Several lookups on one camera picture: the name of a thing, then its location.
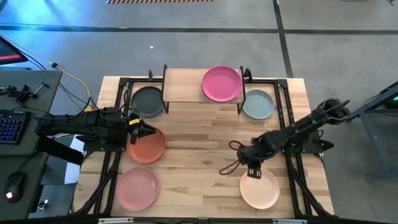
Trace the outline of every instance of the keyboard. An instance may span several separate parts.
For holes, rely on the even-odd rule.
[[[18,145],[29,117],[29,111],[0,110],[0,144]]]

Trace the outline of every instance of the light pink plate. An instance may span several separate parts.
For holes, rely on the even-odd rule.
[[[242,79],[233,68],[217,66],[203,76],[201,89],[210,100],[226,103],[242,92]]]
[[[247,172],[243,174],[240,190],[246,203],[257,209],[273,206],[280,192],[278,180],[268,170],[262,170],[261,179],[248,177]]]
[[[129,211],[138,212],[155,202],[159,181],[150,169],[135,167],[127,171],[116,186],[116,198]]]

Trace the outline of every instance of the gray plate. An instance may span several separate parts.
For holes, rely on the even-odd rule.
[[[147,86],[139,89],[131,98],[130,107],[143,118],[156,116],[163,110],[160,89]]]
[[[254,119],[266,119],[274,112],[274,100],[262,90],[250,90],[246,93],[243,111]]]

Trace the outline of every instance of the wooden shelf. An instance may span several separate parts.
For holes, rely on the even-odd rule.
[[[200,68],[168,68],[165,72],[164,94],[165,102],[204,103],[209,102],[202,94],[200,84],[208,69]],[[239,69],[235,70],[241,77]],[[243,90],[229,103],[242,103]]]

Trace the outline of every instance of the concrete floor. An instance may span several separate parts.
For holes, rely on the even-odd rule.
[[[104,2],[8,0],[0,13],[0,22],[101,27],[277,28],[272,0],[128,6]],[[279,0],[279,3],[286,29],[398,29],[398,6],[392,7],[384,0]],[[278,34],[1,33],[84,79],[93,96],[98,96],[105,75],[145,75],[148,69],[161,74],[164,63],[169,67],[185,68],[244,65],[257,77],[286,77]],[[397,81],[398,35],[287,35],[286,39],[294,77],[305,79],[312,108],[326,98],[337,97],[351,100],[348,108],[354,110]],[[34,68],[29,63],[15,66],[24,65]],[[86,98],[84,88],[76,81],[64,76],[62,83],[77,96]],[[54,103],[52,113],[78,111],[63,92],[59,91],[56,97],[62,103]],[[396,118],[387,121],[389,124],[396,122]],[[325,164],[336,214],[344,218],[397,223],[398,179],[365,181],[364,175],[377,172],[379,167],[359,120],[325,126],[324,130],[323,138],[335,143],[335,147],[325,153]]]

